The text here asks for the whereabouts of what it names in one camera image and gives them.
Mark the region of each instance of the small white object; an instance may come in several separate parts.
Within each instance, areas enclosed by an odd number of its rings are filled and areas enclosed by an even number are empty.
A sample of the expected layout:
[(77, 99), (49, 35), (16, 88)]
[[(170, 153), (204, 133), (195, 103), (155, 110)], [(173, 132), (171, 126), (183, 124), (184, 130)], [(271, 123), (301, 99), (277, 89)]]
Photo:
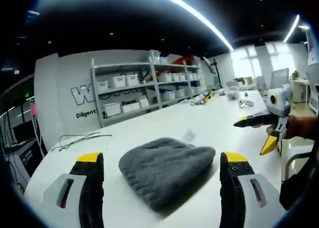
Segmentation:
[(250, 107), (252, 107), (252, 106), (254, 106), (254, 103), (251, 101), (251, 100), (249, 100), (249, 99), (240, 99), (239, 101), (238, 101), (238, 107), (239, 108), (243, 108), (243, 107), (245, 107), (245, 106), (250, 106)]
[(175, 97), (184, 97), (185, 96), (185, 89), (179, 89), (175, 91)]
[(104, 111), (108, 117), (118, 115), (121, 113), (121, 106), (118, 102), (105, 104)]
[(184, 72), (181, 72), (181, 73), (179, 74), (179, 79), (180, 79), (180, 81), (185, 81), (185, 80), (186, 80), (186, 75), (185, 75)]
[(190, 80), (194, 80), (194, 74), (193, 74), (193, 73), (191, 73), (191, 72), (190, 72), (190, 73), (188, 73), (188, 74), (189, 74), (189, 79), (190, 79)]
[(138, 75), (137, 74), (126, 75), (125, 80), (126, 80), (126, 85), (128, 87), (136, 86), (136, 85), (139, 84), (139, 79), (138, 79)]
[(131, 111), (132, 111), (132, 106), (131, 106), (131, 104), (122, 106), (122, 111), (123, 111), (123, 113), (131, 112)]
[(139, 110), (141, 108), (139, 102), (132, 103), (130, 105), (131, 105), (131, 111)]
[(173, 81), (179, 81), (179, 74), (178, 73), (172, 73), (171, 78)]
[(126, 87), (126, 82), (125, 82), (125, 75), (123, 76), (115, 76), (112, 78), (112, 87), (117, 88), (117, 87)]
[(167, 57), (160, 57), (159, 59), (161, 64), (168, 64)]
[(158, 78), (159, 82), (171, 82), (171, 73), (162, 73)]
[(165, 98), (165, 100), (173, 100), (173, 99), (175, 99), (175, 91), (166, 91), (165, 93), (164, 93), (164, 98)]
[(106, 93), (109, 90), (109, 82), (108, 81), (101, 81), (98, 82), (98, 94)]
[(147, 98), (142, 98), (140, 99), (140, 106), (142, 108), (148, 107), (149, 106), (149, 101)]

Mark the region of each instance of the office chair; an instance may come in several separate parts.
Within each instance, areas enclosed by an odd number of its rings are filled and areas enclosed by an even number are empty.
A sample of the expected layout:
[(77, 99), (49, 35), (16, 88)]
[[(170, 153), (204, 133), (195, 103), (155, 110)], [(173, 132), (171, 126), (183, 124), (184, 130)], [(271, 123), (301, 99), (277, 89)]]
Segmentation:
[(281, 88), (289, 83), (289, 69), (284, 68), (271, 73), (270, 88)]

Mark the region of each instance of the ceiling light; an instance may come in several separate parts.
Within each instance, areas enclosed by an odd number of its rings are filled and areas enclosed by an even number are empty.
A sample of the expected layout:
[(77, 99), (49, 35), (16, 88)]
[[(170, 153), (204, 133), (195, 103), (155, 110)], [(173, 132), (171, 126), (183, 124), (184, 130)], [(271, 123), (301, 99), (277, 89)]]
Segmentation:
[(223, 41), (223, 43), (228, 47), (230, 51), (233, 51), (233, 47), (230, 45), (230, 43), (226, 40), (226, 38), (221, 34), (221, 32), (214, 26), (212, 25), (203, 15), (201, 15), (199, 12), (197, 12), (195, 9), (193, 9), (191, 6), (183, 2), (182, 0), (169, 0), (183, 9), (187, 10), (189, 13), (194, 15), (196, 18), (198, 18), (203, 24), (205, 24), (210, 30), (212, 30), (220, 40)]
[(11, 108), (8, 110), (8, 112), (11, 111), (12, 109), (14, 109), (14, 107), (11, 107)]
[(299, 25), (298, 28), (301, 28), (303, 30), (309, 30), (309, 26), (307, 25)]
[(294, 21), (294, 24), (292, 25), (292, 27), (290, 28), (290, 30), (289, 30), (287, 36), (285, 37), (284, 42), (287, 42), (288, 39), (290, 38), (291, 34), (293, 34), (293, 32), (294, 32), (294, 30), (295, 30), (295, 28), (296, 28), (296, 26), (297, 26), (297, 24), (298, 24), (298, 22), (299, 22), (299, 19), (300, 19), (300, 15), (298, 14), (298, 15), (296, 16), (296, 19), (295, 19), (295, 21)]

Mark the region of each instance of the desk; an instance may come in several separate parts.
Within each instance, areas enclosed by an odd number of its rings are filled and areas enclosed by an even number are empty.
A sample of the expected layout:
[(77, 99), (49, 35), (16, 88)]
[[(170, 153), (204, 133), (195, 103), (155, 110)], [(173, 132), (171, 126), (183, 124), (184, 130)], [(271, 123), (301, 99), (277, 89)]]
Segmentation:
[[(33, 206), (43, 201), (43, 191), (60, 174), (69, 173), (75, 160), (82, 154), (103, 152), (103, 220), (105, 227), (139, 228), (201, 228), (219, 227), (221, 199), (219, 195), (220, 153), (239, 152), (248, 158), (255, 173), (262, 173), (279, 191), (281, 184), (280, 157), (277, 152), (259, 155), (267, 134), (266, 127), (237, 128), (233, 123), (250, 112), (265, 109), (258, 91), (247, 91), (255, 107), (239, 109), (238, 101), (226, 96), (213, 97), (205, 105), (176, 104), (137, 118), (99, 129), (101, 137), (72, 145), (67, 150), (49, 152), (33, 174), (25, 197)], [(123, 178), (119, 159), (128, 150), (159, 137), (180, 139), (191, 130), (196, 146), (211, 146), (216, 150), (213, 175), (181, 207), (170, 215), (153, 212), (136, 196)]]
[(305, 79), (298, 79), (298, 80), (290, 80), (292, 92), (294, 95), (294, 102), (303, 102), (303, 99), (301, 99), (301, 88), (300, 85), (305, 85), (306, 86), (306, 98), (305, 98), (305, 108), (307, 108), (307, 103), (308, 103), (308, 86), (309, 86), (309, 81)]

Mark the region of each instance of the led light strip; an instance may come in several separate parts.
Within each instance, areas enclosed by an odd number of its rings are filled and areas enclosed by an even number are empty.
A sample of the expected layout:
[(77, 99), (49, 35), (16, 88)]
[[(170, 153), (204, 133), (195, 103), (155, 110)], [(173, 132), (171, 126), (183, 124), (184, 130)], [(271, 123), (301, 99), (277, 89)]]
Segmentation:
[(222, 42), (228, 47), (230, 51), (234, 50), (230, 43), (227, 41), (227, 39), (221, 34), (221, 32), (214, 25), (212, 25), (203, 15), (201, 15), (199, 12), (197, 12), (195, 9), (193, 9), (191, 6), (189, 6), (182, 0), (169, 1), (179, 5), (180, 7), (194, 15), (196, 18), (198, 18), (203, 24), (205, 24), (210, 30), (212, 30), (219, 37), (220, 40), (222, 40)]
[(296, 19), (295, 19), (295, 21), (294, 21), (293, 26), (290, 28), (290, 30), (289, 30), (287, 36), (285, 37), (284, 42), (287, 42), (288, 39), (290, 38), (290, 36), (293, 34), (295, 28), (297, 27), (297, 24), (298, 24), (298, 22), (299, 22), (299, 19), (300, 19), (300, 15), (298, 14), (298, 15), (296, 16)]

